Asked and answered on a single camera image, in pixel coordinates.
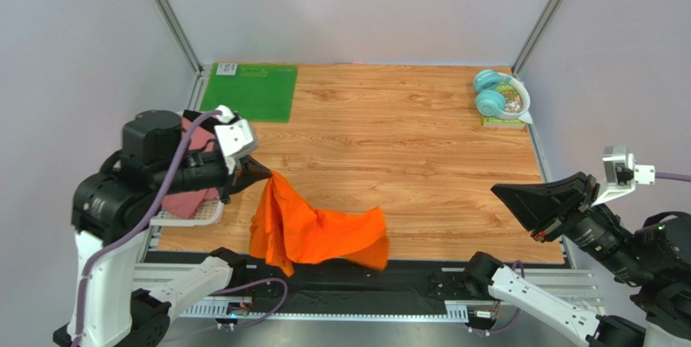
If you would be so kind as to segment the orange t shirt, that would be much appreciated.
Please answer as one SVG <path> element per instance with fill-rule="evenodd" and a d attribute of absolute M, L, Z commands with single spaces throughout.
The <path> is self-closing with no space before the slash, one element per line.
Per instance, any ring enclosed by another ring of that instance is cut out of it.
<path fill-rule="evenodd" d="M 388 265 L 389 240 L 384 213 L 361 214 L 313 208 L 273 171 L 251 218 L 250 256 L 291 277 L 294 265 L 345 259 L 374 270 Z"/>

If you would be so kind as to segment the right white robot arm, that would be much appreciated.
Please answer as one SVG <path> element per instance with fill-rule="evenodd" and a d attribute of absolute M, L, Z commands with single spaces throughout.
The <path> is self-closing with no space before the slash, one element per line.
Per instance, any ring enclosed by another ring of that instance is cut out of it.
<path fill-rule="evenodd" d="M 629 232 L 600 202 L 599 191 L 595 178 L 581 172 L 557 182 L 492 187 L 535 241 L 565 237 L 617 282 L 635 288 L 630 299 L 644 312 L 644 326 L 568 303 L 485 252 L 465 267 L 465 289 L 514 305 L 578 346 L 689 345 L 689 214 L 661 212 Z"/>

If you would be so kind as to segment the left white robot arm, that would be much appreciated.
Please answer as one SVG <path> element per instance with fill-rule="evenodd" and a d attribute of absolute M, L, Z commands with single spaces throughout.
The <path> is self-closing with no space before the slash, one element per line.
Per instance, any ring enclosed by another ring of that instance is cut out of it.
<path fill-rule="evenodd" d="M 163 285 L 134 289 L 132 281 L 163 199 L 214 189 L 228 203 L 270 177 L 251 155 L 258 146 L 254 127 L 225 106 L 196 114 L 189 127 L 168 110 L 149 110 L 126 123 L 121 148 L 74 193 L 75 306 L 54 343 L 156 346 L 197 302 L 249 289 L 246 259 L 224 247 Z"/>

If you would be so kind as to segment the pink t shirt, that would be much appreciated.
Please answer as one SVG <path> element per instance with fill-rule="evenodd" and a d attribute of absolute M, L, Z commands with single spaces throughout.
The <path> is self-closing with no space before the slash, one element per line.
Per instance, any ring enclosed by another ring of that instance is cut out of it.
<path fill-rule="evenodd" d="M 210 139 L 214 138 L 213 133 L 205 130 L 202 126 L 198 126 L 191 133 L 188 151 L 192 152 L 193 150 L 201 149 L 203 152 L 211 152 L 212 145 Z M 204 202 L 217 200 L 218 197 L 216 187 L 209 187 L 207 182 L 193 179 L 191 175 L 185 173 L 183 165 L 187 164 L 188 161 L 188 158 L 183 157 L 181 170 L 176 173 L 161 205 L 163 210 L 183 220 L 190 220 Z"/>

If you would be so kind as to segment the black t shirt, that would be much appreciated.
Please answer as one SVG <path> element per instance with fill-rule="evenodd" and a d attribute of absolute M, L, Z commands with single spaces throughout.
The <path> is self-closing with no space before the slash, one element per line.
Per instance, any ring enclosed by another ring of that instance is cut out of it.
<path fill-rule="evenodd" d="M 183 110 L 182 112 L 182 118 L 184 118 L 187 122 L 192 123 L 194 122 L 199 116 L 203 115 L 204 112 L 199 112 L 199 111 L 193 111 L 193 110 Z"/>

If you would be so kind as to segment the green cutting mat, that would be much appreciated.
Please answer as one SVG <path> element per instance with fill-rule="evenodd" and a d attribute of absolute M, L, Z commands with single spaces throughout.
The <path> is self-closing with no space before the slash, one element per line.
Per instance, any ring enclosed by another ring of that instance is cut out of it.
<path fill-rule="evenodd" d="M 216 62 L 200 110 L 224 105 L 252 122 L 286 123 L 297 77 L 298 67 L 291 64 Z"/>

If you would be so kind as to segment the aluminium frame rail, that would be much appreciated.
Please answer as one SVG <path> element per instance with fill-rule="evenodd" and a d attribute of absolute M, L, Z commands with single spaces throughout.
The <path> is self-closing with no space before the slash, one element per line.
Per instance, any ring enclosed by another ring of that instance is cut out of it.
<path fill-rule="evenodd" d="M 467 324 L 479 321 L 500 328 L 513 316 L 509 304 L 473 298 L 463 290 L 460 267 L 406 268 L 383 272 L 356 266 L 301 268 L 287 279 L 282 292 L 278 273 L 257 263 L 234 278 L 236 285 L 259 281 L 238 293 L 203 298 L 183 312 L 185 318 L 258 319 L 275 309 L 271 319 L 363 322 Z"/>

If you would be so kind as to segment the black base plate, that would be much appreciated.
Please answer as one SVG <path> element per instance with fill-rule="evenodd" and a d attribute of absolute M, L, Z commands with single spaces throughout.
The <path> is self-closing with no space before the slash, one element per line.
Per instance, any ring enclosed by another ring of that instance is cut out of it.
<path fill-rule="evenodd" d="M 230 287 L 241 287 L 254 311 L 296 315 L 442 315 L 447 301 L 489 299 L 500 261 L 478 253 L 468 262 L 391 260 L 375 271 L 344 259 L 295 266 L 293 276 L 240 255 Z"/>

